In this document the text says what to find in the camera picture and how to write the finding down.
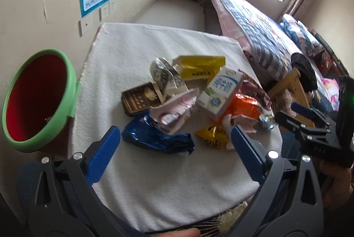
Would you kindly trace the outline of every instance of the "white tablecloth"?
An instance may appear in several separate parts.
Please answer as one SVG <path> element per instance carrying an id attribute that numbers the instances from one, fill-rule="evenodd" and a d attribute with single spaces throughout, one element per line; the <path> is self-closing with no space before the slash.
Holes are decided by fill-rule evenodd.
<path id="1" fill-rule="evenodd" d="M 123 131 L 123 90 L 151 80 L 155 57 L 224 55 L 226 65 L 257 80 L 239 44 L 230 38 L 169 27 L 105 23 L 88 54 L 80 80 L 69 155 L 84 152 L 111 125 Z M 195 151 L 164 155 L 121 143 L 99 183 L 102 202 L 140 231 L 173 229 L 217 215 L 248 198 L 258 188 L 235 151 L 208 148 L 194 132 L 211 122 L 196 112 L 180 129 L 192 134 Z M 281 150 L 276 127 L 251 136 L 268 150 Z"/>

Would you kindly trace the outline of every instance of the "green rim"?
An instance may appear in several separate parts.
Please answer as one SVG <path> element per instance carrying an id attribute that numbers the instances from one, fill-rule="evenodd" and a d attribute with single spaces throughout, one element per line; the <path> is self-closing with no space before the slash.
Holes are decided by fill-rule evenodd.
<path id="1" fill-rule="evenodd" d="M 52 116 L 50 121 L 42 128 L 41 131 L 39 131 L 35 136 L 33 136 L 28 140 L 15 141 L 10 136 L 6 125 L 6 111 L 8 109 L 8 99 L 10 97 L 11 91 L 18 77 L 20 76 L 22 71 L 27 67 L 27 65 L 31 63 L 34 59 L 38 58 L 39 56 L 47 55 L 47 54 L 56 55 L 60 57 L 65 63 L 67 69 L 67 81 L 66 81 L 66 87 L 65 87 L 63 97 L 54 115 Z M 2 129 L 4 130 L 4 134 L 8 142 L 15 149 L 21 152 L 33 152 L 47 145 L 63 129 L 63 127 L 67 122 L 68 117 L 74 117 L 76 100 L 80 88 L 81 88 L 81 84 L 76 81 L 76 73 L 73 65 L 71 64 L 68 57 L 60 50 L 45 49 L 31 56 L 16 72 L 15 76 L 13 77 L 10 83 L 8 92 L 6 93 L 4 106 L 2 108 Z"/>

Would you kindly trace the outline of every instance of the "white tile floor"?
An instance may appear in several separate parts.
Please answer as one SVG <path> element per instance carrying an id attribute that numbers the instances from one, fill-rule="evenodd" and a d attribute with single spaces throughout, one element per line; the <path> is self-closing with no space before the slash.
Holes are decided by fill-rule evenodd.
<path id="1" fill-rule="evenodd" d="M 190 0 L 158 0 L 136 23 L 204 31 L 203 8 Z"/>

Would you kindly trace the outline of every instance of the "blue wrapper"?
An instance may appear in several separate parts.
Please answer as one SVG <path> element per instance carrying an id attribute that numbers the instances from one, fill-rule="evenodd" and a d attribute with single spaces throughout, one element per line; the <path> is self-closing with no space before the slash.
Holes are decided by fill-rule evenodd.
<path id="1" fill-rule="evenodd" d="M 130 121 L 124 128 L 122 138 L 135 146 L 164 154 L 187 151 L 191 154 L 194 150 L 194 142 L 189 133 L 164 134 L 154 126 L 154 121 L 148 113 Z"/>

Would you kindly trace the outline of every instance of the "milk carton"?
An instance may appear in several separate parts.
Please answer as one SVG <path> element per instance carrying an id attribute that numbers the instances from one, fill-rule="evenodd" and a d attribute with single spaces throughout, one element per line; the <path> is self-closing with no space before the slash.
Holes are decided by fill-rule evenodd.
<path id="1" fill-rule="evenodd" d="M 218 120 L 238 92 L 243 75 L 227 67 L 222 67 L 199 95 L 196 103 L 206 109 L 208 116 Z"/>

